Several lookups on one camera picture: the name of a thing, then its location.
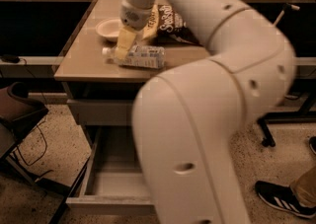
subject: bowl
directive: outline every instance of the bowl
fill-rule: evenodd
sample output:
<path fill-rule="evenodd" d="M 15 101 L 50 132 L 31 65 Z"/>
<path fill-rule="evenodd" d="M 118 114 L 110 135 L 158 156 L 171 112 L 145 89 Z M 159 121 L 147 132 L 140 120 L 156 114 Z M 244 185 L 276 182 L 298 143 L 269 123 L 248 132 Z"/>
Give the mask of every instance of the bowl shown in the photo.
<path fill-rule="evenodd" d="M 111 42 L 117 42 L 122 23 L 119 18 L 103 20 L 96 26 L 97 34 Z"/>

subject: clear water bottle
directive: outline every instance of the clear water bottle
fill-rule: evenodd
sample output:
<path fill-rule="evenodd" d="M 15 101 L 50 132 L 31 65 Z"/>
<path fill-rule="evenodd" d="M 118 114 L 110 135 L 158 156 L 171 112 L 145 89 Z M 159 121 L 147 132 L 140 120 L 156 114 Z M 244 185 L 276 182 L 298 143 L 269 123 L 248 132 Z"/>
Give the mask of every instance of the clear water bottle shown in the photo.
<path fill-rule="evenodd" d="M 103 55 L 117 65 L 161 69 L 165 64 L 165 48 L 162 46 L 134 45 L 125 60 L 116 58 L 116 47 L 104 47 Z"/>

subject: drawer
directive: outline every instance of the drawer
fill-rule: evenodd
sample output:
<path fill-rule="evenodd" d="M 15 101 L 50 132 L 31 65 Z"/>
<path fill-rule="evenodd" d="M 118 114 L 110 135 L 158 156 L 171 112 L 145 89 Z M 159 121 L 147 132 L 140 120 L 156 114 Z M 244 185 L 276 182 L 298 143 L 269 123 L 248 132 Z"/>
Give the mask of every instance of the drawer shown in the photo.
<path fill-rule="evenodd" d="M 80 125 L 130 125 L 132 100 L 68 100 L 71 113 Z"/>
<path fill-rule="evenodd" d="M 67 198 L 84 214 L 147 215 L 155 213 L 135 152 L 131 127 L 100 127 L 77 197 Z"/>

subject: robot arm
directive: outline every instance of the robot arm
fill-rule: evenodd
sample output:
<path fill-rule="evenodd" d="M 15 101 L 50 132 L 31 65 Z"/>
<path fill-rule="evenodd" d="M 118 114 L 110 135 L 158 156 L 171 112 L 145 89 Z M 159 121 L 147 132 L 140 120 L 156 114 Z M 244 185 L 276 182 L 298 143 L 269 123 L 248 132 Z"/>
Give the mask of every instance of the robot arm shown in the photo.
<path fill-rule="evenodd" d="M 122 21 L 140 30 L 154 1 L 123 0 Z M 213 56 L 151 79 L 133 106 L 134 141 L 160 222 L 250 223 L 229 140 L 283 99 L 293 49 L 238 0 L 168 1 Z"/>

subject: floor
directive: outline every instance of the floor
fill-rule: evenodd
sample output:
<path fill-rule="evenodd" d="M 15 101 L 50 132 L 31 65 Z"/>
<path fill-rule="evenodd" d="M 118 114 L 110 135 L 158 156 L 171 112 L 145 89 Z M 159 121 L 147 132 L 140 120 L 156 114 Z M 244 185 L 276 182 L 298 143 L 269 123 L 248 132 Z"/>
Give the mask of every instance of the floor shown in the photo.
<path fill-rule="evenodd" d="M 89 157 L 90 148 L 64 100 L 50 99 L 49 103 L 49 114 L 39 126 L 48 147 L 44 156 L 28 169 L 38 175 L 51 170 L 46 178 L 70 186 Z M 295 106 L 297 103 L 286 108 L 295 110 Z M 275 148 L 262 146 L 262 132 L 256 124 L 232 138 L 231 152 L 252 223 L 316 223 L 316 218 L 307 221 L 269 208 L 259 200 L 253 189 L 256 180 L 288 185 L 315 165 L 316 156 L 307 144 L 309 137 L 316 135 L 314 128 L 314 123 L 270 125 L 276 140 Z M 40 132 L 34 130 L 20 149 L 29 163 L 40 156 L 44 150 Z M 60 195 L 30 187 L 0 169 L 0 223 L 49 223 L 61 200 Z M 58 223 L 158 224 L 159 221 L 156 216 L 94 216 L 67 209 Z"/>

